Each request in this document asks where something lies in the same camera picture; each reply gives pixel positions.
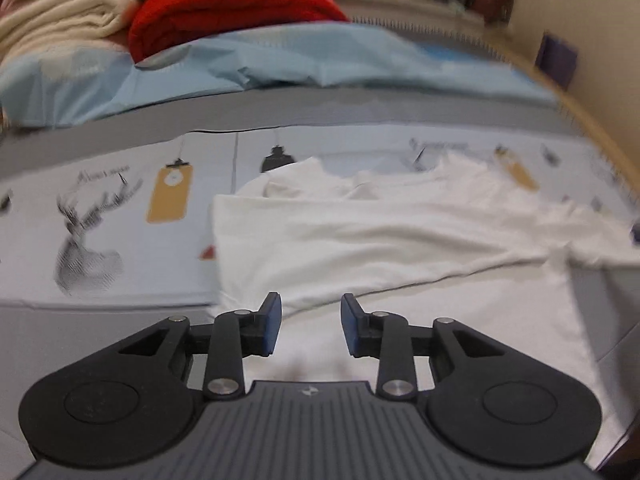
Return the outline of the white t-shirt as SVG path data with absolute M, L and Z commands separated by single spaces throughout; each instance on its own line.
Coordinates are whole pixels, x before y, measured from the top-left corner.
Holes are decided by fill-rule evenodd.
M 420 174 L 341 178 L 310 158 L 213 200 L 213 236 L 228 308 L 283 302 L 276 353 L 253 379 L 372 379 L 349 359 L 341 296 L 413 323 L 449 316 L 586 384 L 603 408 L 597 465 L 626 422 L 605 390 L 570 266 L 638 266 L 630 223 L 520 188 L 449 153 Z

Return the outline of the grey printed bed cover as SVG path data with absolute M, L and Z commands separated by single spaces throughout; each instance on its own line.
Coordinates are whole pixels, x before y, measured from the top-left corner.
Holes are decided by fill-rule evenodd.
M 38 379 L 141 330 L 218 312 L 215 194 L 259 174 L 275 145 L 330 171 L 425 171 L 446 151 L 514 151 L 544 196 L 634 220 L 639 205 L 577 125 L 552 108 L 380 89 L 206 96 L 1 145 L 1 472 L 30 460 L 17 407 Z M 599 397 L 612 448 L 639 418 L 639 274 L 549 278 L 517 264 L 365 296 L 413 322 L 452 314 L 576 376 Z

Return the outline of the light blue blanket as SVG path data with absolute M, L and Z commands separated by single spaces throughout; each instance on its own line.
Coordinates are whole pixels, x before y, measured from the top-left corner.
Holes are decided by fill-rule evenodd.
M 314 23 L 228 32 L 136 63 L 121 48 L 65 41 L 1 65 L 1 113 L 54 129 L 154 104 L 269 87 L 411 89 L 551 106 L 505 62 L 427 47 L 382 27 Z

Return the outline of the purple box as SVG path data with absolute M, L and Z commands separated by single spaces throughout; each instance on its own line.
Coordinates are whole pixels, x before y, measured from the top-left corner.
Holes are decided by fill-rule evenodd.
M 564 39 L 545 32 L 535 66 L 563 90 L 567 90 L 577 67 L 578 51 Z

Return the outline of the cream folded blanket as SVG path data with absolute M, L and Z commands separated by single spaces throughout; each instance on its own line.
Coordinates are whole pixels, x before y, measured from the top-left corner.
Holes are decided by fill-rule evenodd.
M 110 39 L 130 25 L 138 9 L 139 0 L 25 0 L 1 17 L 1 58 Z

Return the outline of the red blanket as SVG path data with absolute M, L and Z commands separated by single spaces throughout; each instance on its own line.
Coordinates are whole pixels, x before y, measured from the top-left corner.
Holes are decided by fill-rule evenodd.
M 128 34 L 139 63 L 179 44 L 273 25 L 346 22 L 334 0 L 145 0 Z

